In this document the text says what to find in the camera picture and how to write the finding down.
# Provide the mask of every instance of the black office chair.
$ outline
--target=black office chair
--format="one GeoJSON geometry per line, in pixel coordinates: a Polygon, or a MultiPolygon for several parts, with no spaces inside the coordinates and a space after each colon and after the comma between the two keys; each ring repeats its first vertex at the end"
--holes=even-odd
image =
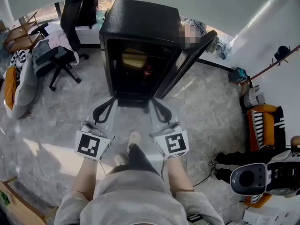
{"type": "MultiPolygon", "coordinates": [[[[72,49],[76,52],[79,50],[80,40],[79,40],[76,30],[75,30],[75,24],[76,24],[78,15],[80,13],[82,2],[83,2],[83,0],[65,0],[64,10],[62,12],[61,19],[60,19],[60,26],[66,33],[67,39],[68,39],[72,49]]],[[[31,34],[41,32],[44,35],[44,37],[47,37],[49,35],[48,32],[45,30],[45,27],[47,27],[47,26],[48,26],[48,23],[44,23],[43,25],[34,29],[31,32],[31,34]]],[[[43,64],[47,61],[51,62],[48,66],[43,68],[43,71],[41,72],[43,75],[45,75],[52,69],[56,68],[53,78],[49,85],[49,88],[51,89],[51,91],[56,90],[56,87],[53,87],[53,84],[62,69],[64,69],[75,80],[76,83],[81,82],[80,78],[74,77],[74,75],[70,72],[70,69],[72,68],[72,66],[70,65],[70,62],[75,60],[74,53],[68,49],[65,49],[65,50],[67,51],[67,54],[61,56],[58,59],[55,57],[55,55],[58,53],[58,48],[55,47],[36,60],[37,65],[43,64]]],[[[89,56],[87,54],[81,54],[81,55],[79,55],[79,57],[80,58],[84,57],[84,59],[89,59],[89,56]]]]}

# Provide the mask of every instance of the black hat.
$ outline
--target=black hat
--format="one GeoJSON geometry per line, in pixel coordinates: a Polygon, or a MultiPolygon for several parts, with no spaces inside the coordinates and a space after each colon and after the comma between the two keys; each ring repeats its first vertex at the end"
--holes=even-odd
{"type": "Polygon", "coordinates": [[[286,47],[286,46],[280,46],[277,50],[277,53],[274,54],[275,58],[277,60],[282,60],[283,58],[285,58],[289,53],[291,52],[291,50],[286,47]]]}

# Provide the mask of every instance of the yellow item in fridge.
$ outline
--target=yellow item in fridge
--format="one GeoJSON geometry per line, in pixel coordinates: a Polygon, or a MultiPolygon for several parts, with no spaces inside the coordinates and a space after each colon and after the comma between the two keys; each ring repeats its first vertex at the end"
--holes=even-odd
{"type": "Polygon", "coordinates": [[[137,49],[127,48],[122,54],[122,60],[125,65],[142,68],[146,63],[147,55],[137,49]]]}

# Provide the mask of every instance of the coat rack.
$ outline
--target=coat rack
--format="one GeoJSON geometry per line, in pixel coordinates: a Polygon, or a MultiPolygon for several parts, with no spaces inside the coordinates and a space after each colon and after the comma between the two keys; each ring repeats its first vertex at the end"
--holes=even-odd
{"type": "Polygon", "coordinates": [[[273,61],[273,58],[272,58],[272,63],[271,63],[267,68],[265,68],[265,69],[264,69],[263,71],[261,71],[260,73],[254,75],[253,77],[249,78],[247,81],[245,81],[245,82],[233,82],[233,83],[236,83],[236,84],[240,84],[240,85],[242,86],[242,89],[241,89],[241,91],[240,91],[240,95],[243,94],[244,86],[245,86],[246,84],[248,84],[250,81],[252,81],[253,79],[257,78],[259,75],[265,73],[266,71],[270,70],[272,67],[274,67],[274,66],[276,66],[276,65],[280,66],[282,61],[285,61],[286,63],[289,63],[289,62],[286,60],[286,58],[287,58],[288,56],[290,56],[292,53],[294,53],[295,51],[298,51],[299,48],[300,48],[300,45],[296,46],[293,50],[290,51],[290,53],[289,53],[288,55],[286,55],[286,56],[285,56],[283,59],[281,59],[281,60],[277,60],[276,62],[274,62],[274,61],[273,61]]]}

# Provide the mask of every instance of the chair base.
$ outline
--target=chair base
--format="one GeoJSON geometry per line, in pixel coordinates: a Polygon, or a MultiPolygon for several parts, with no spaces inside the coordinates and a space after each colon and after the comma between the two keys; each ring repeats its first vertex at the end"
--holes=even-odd
{"type": "MultiPolygon", "coordinates": [[[[85,60],[89,59],[89,55],[88,55],[88,54],[81,54],[81,55],[79,56],[79,58],[82,58],[82,57],[83,57],[85,60]]],[[[55,82],[57,76],[59,75],[59,73],[60,73],[60,71],[61,71],[62,69],[64,69],[64,70],[67,72],[67,74],[68,74],[70,77],[72,77],[72,78],[74,79],[74,81],[75,81],[77,84],[80,84],[81,79],[80,79],[80,78],[76,78],[76,77],[71,73],[70,68],[72,68],[72,66],[71,66],[70,64],[64,64],[64,65],[62,65],[62,64],[60,64],[59,60],[56,59],[55,57],[52,57],[52,58],[49,59],[49,60],[50,60],[53,64],[56,65],[56,70],[55,70],[55,72],[54,72],[54,75],[53,75],[52,80],[51,80],[50,85],[49,85],[49,88],[51,89],[51,91],[53,91],[53,92],[56,91],[56,87],[53,87],[53,84],[54,84],[54,82],[55,82]]]]}

